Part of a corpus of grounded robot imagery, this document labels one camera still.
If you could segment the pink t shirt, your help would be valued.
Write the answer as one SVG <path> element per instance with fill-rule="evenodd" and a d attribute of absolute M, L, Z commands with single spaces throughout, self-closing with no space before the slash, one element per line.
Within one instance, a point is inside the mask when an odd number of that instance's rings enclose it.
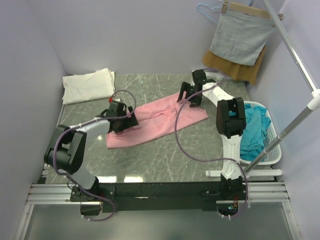
<path fill-rule="evenodd" d="M 133 147 L 173 133 L 176 115 L 185 102 L 177 102 L 178 96 L 175 93 L 137 107 L 134 113 L 138 125 L 119 134 L 108 133 L 107 148 Z"/>

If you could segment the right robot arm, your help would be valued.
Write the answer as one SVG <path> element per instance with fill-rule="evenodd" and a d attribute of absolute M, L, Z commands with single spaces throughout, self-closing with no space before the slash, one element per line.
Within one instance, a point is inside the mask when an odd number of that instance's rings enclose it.
<path fill-rule="evenodd" d="M 216 129 L 221 136 L 223 145 L 222 180 L 236 180 L 242 176 L 240 166 L 240 145 L 246 128 L 245 104 L 241 97 L 226 93 L 219 84 L 226 81 L 226 76 L 219 82 L 208 79 L 205 70 L 192 72 L 193 83 L 183 82 L 177 102 L 184 100 L 174 122 L 174 131 L 178 130 L 179 116 L 185 104 L 191 108 L 200 107 L 202 97 L 209 99 L 216 106 Z"/>

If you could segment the black base beam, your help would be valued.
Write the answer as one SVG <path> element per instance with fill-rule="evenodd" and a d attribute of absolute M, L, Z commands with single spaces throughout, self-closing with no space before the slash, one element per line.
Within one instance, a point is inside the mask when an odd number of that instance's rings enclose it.
<path fill-rule="evenodd" d="M 196 182 L 129 182 L 100 183 L 97 197 L 89 196 L 79 187 L 71 191 L 72 203 L 88 203 L 81 211 L 88 215 L 123 211 L 202 210 L 216 211 L 219 201 L 244 201 L 245 184 L 239 180 Z"/>

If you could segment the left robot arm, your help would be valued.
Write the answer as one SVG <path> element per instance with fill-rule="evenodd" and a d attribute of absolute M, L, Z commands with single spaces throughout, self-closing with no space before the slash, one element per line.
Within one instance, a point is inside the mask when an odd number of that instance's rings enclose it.
<path fill-rule="evenodd" d="M 74 126 L 58 125 L 45 150 L 44 162 L 78 185 L 88 201 L 96 200 L 100 195 L 99 180 L 83 165 L 87 140 L 136 127 L 139 122 L 134 110 L 112 100 L 107 109 L 90 121 Z"/>

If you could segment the folded white t shirt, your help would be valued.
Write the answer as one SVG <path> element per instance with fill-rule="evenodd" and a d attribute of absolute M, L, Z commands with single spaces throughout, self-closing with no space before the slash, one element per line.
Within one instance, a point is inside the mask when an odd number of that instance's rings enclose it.
<path fill-rule="evenodd" d="M 93 73 L 64 76 L 62 83 L 63 105 L 109 98 L 115 92 L 115 72 L 104 68 Z"/>

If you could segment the metal clothes rack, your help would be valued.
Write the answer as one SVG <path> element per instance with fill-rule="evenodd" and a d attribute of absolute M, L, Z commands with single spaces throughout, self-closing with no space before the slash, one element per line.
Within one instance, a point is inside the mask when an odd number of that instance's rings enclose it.
<path fill-rule="evenodd" d="M 299 68 L 302 76 L 304 77 L 306 83 L 309 85 L 311 90 L 312 100 L 308 103 L 305 109 L 300 112 L 298 116 L 280 133 L 278 134 L 264 149 L 263 151 L 251 162 L 247 163 L 246 168 L 241 166 L 236 167 L 235 165 L 240 165 L 242 160 L 240 159 L 240 142 L 241 136 L 235 135 L 227 138 L 224 134 L 221 135 L 222 144 L 223 144 L 223 167 L 221 171 L 218 170 L 209 170 L 206 172 L 208 177 L 219 177 L 223 176 L 226 179 L 234 180 L 240 175 L 245 177 L 277 177 L 282 175 L 280 169 L 271 170 L 260 170 L 255 169 L 255 167 L 269 155 L 269 153 L 282 142 L 287 135 L 289 135 L 298 125 L 300 125 L 311 113 L 316 111 L 320 107 L 320 90 L 316 87 L 315 83 L 305 65 L 303 64 L 301 58 L 299 57 L 296 48 L 291 41 L 285 27 L 281 23 L 279 17 L 276 15 L 275 10 L 271 6 L 268 0 L 263 1 L 264 6 L 268 12 L 269 17 L 275 24 L 276 29 L 278 30 L 284 44 L 286 45 L 291 57 L 295 61 L 297 67 Z"/>

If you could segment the grey hanging cloth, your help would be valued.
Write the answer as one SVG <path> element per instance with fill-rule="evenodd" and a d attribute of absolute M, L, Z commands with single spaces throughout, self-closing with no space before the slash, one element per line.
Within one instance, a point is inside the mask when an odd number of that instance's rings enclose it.
<path fill-rule="evenodd" d="M 209 50 L 227 61 L 253 66 L 274 30 L 272 20 L 228 9 L 220 15 Z"/>

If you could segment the brown hanging cloth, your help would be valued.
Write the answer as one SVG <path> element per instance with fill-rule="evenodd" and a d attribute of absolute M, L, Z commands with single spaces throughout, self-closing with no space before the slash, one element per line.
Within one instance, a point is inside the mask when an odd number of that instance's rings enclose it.
<path fill-rule="evenodd" d="M 205 53 L 202 63 L 208 68 L 220 70 L 235 81 L 246 81 L 254 86 L 256 84 L 257 74 L 266 50 L 267 47 L 264 46 L 252 66 L 228 61 L 213 54 L 209 50 Z"/>

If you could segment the wooden clip hanger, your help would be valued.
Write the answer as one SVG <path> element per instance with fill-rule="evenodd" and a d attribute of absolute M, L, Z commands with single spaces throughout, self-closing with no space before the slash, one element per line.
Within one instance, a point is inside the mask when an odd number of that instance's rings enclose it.
<path fill-rule="evenodd" d="M 267 10 L 228 0 L 223 0 L 220 13 L 225 14 L 227 10 L 268 20 L 272 19 L 270 13 Z"/>

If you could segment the teal t shirt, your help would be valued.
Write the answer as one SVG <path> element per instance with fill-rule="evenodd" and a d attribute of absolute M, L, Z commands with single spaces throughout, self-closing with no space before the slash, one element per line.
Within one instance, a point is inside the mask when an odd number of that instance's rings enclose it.
<path fill-rule="evenodd" d="M 263 106 L 246 103 L 244 111 L 246 127 L 240 142 L 240 158 L 252 162 L 265 148 L 271 119 Z"/>

